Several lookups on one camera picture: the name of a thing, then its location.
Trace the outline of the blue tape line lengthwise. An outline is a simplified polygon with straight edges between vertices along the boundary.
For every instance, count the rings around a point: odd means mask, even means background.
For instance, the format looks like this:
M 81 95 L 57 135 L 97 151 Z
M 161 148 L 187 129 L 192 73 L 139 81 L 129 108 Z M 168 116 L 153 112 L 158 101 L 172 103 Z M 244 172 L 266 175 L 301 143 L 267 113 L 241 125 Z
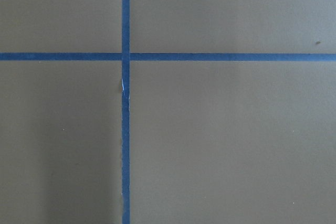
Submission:
M 122 0 L 122 223 L 130 223 L 130 0 Z

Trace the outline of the blue tape line crosswise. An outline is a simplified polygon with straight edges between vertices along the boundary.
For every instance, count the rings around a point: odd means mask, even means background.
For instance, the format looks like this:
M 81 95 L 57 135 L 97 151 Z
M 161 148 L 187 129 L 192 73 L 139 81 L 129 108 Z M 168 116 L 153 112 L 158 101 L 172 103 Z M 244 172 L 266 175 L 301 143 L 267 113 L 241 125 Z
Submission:
M 131 61 L 335 61 L 335 54 L 131 53 Z M 121 61 L 121 53 L 2 52 L 1 61 Z

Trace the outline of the brown paper table cover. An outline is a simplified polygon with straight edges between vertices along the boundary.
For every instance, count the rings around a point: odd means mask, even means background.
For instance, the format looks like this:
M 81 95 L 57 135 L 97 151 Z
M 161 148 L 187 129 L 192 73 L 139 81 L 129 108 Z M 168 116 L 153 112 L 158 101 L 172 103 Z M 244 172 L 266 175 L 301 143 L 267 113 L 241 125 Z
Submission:
M 335 53 L 335 0 L 131 0 L 132 52 Z M 120 52 L 121 0 L 1 0 L 2 52 Z M 335 223 L 335 63 L 131 62 L 132 223 Z M 1 62 L 1 223 L 120 223 L 121 62 Z

